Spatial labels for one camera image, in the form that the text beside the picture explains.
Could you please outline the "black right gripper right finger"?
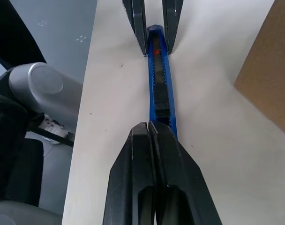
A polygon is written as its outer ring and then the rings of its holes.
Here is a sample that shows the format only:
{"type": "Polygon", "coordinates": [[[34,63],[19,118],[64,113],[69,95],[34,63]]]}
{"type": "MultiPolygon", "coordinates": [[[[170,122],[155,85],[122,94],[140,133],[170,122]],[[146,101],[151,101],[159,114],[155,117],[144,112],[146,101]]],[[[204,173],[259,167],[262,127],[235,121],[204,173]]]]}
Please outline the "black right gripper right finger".
{"type": "Polygon", "coordinates": [[[198,164],[165,124],[149,122],[157,225],[222,225],[198,164]]]}

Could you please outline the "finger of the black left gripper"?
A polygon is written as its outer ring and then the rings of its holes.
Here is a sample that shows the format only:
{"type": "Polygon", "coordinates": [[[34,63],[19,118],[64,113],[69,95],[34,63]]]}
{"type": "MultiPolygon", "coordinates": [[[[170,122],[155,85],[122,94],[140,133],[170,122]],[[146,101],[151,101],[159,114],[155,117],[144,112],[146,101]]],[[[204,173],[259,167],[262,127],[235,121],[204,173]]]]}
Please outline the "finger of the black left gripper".
{"type": "Polygon", "coordinates": [[[122,0],[131,28],[142,54],[148,54],[144,0],[122,0]]]}
{"type": "Polygon", "coordinates": [[[178,31],[183,0],[162,0],[162,6],[165,41],[168,53],[172,53],[178,31]]]}

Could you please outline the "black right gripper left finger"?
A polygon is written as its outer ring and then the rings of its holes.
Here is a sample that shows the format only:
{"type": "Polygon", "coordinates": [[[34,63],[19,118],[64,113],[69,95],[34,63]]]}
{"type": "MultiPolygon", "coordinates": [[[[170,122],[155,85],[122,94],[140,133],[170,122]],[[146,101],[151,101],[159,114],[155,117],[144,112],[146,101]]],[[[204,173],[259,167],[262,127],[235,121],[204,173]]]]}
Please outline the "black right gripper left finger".
{"type": "Polygon", "coordinates": [[[110,169],[103,225],[154,225],[152,146],[146,122],[134,126],[110,169]]]}

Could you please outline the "blue box cutter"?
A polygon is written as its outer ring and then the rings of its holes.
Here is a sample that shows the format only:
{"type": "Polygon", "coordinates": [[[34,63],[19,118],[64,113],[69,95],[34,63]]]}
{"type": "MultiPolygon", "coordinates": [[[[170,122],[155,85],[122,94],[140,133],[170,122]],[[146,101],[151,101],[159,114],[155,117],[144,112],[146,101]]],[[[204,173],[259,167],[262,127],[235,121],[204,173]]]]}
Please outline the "blue box cutter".
{"type": "Polygon", "coordinates": [[[148,32],[150,120],[167,125],[177,137],[173,83],[163,27],[155,24],[148,32]]]}

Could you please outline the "brown cardboard box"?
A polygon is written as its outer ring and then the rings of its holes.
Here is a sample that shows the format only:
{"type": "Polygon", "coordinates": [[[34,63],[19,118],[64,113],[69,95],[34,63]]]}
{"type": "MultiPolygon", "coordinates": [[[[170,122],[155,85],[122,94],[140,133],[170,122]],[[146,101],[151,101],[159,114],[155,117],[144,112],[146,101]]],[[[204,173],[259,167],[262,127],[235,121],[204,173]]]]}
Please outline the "brown cardboard box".
{"type": "Polygon", "coordinates": [[[274,0],[234,86],[285,133],[285,0],[274,0]]]}

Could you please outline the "silver robot body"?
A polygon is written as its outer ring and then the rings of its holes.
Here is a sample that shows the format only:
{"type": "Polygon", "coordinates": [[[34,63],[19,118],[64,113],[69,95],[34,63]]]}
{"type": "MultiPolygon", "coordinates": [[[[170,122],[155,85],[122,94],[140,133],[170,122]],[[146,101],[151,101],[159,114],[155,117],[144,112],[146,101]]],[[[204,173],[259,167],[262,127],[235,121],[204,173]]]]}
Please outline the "silver robot body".
{"type": "Polygon", "coordinates": [[[10,72],[9,87],[26,107],[76,127],[83,86],[46,63],[20,65],[10,72]]]}

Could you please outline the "black slanted bar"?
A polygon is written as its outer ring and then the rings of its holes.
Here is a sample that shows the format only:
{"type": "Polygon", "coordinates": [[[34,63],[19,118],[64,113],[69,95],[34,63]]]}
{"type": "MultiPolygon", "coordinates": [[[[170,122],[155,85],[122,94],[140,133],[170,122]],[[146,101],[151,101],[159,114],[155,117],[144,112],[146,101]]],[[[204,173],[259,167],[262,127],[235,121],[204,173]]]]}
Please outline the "black slanted bar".
{"type": "Polygon", "coordinates": [[[9,0],[0,0],[0,64],[13,67],[45,59],[30,31],[9,0]]]}

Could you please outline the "dark rounded shape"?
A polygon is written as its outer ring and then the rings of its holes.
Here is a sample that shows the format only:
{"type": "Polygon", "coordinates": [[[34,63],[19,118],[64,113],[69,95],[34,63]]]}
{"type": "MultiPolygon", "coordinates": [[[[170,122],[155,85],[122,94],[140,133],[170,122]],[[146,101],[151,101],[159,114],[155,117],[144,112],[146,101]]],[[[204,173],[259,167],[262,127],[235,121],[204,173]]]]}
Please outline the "dark rounded shape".
{"type": "Polygon", "coordinates": [[[0,200],[38,206],[44,148],[25,138],[27,122],[26,110],[0,95],[0,200]]]}

